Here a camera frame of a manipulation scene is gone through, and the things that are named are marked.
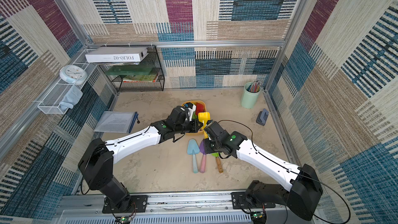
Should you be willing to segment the yellow square shovel yellow handle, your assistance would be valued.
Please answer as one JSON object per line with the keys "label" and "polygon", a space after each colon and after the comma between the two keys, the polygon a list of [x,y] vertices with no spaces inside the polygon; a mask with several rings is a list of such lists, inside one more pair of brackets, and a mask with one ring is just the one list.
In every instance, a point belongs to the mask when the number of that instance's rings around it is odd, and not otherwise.
{"label": "yellow square shovel yellow handle", "polygon": [[208,134],[204,131],[204,128],[207,126],[207,121],[210,120],[210,113],[209,112],[202,112],[198,114],[198,120],[202,123],[201,131],[204,134],[204,139],[208,139]]}

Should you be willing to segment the red shovel wooden handle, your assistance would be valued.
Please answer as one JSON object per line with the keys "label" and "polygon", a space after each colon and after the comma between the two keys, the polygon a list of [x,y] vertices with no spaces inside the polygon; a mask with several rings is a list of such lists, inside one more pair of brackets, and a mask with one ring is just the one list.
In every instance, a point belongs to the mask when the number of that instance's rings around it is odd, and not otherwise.
{"label": "red shovel wooden handle", "polygon": [[205,113],[205,112],[206,112],[205,105],[200,102],[197,102],[196,103],[196,111],[195,111],[196,115],[198,115],[199,113]]}

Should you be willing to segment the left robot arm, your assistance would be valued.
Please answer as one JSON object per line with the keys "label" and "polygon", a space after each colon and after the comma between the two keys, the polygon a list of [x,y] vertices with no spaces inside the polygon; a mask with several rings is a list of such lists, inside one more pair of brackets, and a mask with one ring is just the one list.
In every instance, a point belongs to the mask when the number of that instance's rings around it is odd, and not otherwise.
{"label": "left robot arm", "polygon": [[204,124],[193,118],[193,112],[190,107],[177,106],[166,119],[153,122],[139,132],[116,140],[91,141],[78,164],[89,189],[104,194],[112,211],[132,212],[136,204],[127,188],[114,177],[114,164],[146,147],[170,139],[176,142],[175,134],[199,132]]}

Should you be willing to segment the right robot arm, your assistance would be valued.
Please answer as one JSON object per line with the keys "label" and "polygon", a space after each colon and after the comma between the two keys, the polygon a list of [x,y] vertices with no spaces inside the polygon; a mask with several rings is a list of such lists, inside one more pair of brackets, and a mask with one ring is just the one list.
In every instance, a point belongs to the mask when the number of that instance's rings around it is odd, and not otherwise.
{"label": "right robot arm", "polygon": [[253,181],[246,190],[248,203],[281,204],[299,218],[312,220],[323,194],[314,168],[284,161],[255,145],[243,134],[236,131],[228,133],[216,121],[207,121],[204,131],[209,137],[205,141],[206,151],[223,153],[247,162],[276,181],[275,184]]}

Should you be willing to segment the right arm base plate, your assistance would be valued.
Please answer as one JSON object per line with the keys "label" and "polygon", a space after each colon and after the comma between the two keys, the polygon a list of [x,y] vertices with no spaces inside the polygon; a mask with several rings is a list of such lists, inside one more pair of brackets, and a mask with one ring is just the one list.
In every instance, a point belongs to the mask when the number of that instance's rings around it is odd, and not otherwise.
{"label": "right arm base plate", "polygon": [[263,208],[275,208],[275,203],[260,203],[254,198],[247,198],[243,191],[233,191],[230,193],[233,209],[263,209]]}

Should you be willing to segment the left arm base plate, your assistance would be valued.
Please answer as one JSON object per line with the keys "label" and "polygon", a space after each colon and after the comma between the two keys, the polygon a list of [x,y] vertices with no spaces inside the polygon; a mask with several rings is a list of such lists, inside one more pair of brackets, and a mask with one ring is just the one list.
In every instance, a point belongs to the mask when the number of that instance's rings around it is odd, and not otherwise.
{"label": "left arm base plate", "polygon": [[144,213],[148,195],[130,195],[119,203],[114,203],[108,197],[104,199],[103,214],[119,214],[119,213]]}

